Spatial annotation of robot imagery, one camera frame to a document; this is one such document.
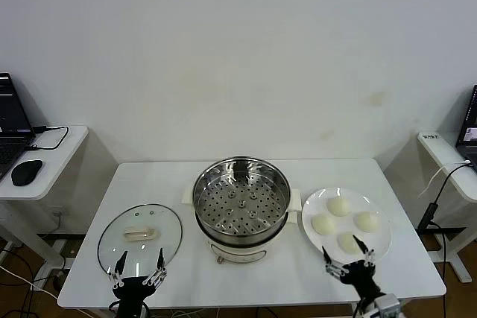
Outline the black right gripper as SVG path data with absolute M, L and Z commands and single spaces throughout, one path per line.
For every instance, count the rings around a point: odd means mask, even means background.
M 373 249 L 369 249 L 364 241 L 357 236 L 354 235 L 353 239 L 363 253 L 364 258 L 342 266 L 336 264 L 326 249 L 322 247 L 325 270 L 341 283 L 353 286 L 362 304 L 370 304 L 375 299 L 385 295 L 373 280 L 376 272 L 375 252 Z

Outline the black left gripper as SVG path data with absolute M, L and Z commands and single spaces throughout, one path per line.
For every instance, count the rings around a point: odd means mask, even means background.
M 118 305 L 116 317 L 147 317 L 151 316 L 150 308 L 145 300 L 154 294 L 154 288 L 159 287 L 167 276 L 163 248 L 159 250 L 157 266 L 146 279 L 144 276 L 123 279 L 124 266 L 127 260 L 127 250 L 116 262 L 114 270 L 108 273 L 112 284 L 113 294 L 117 300 L 113 305 Z

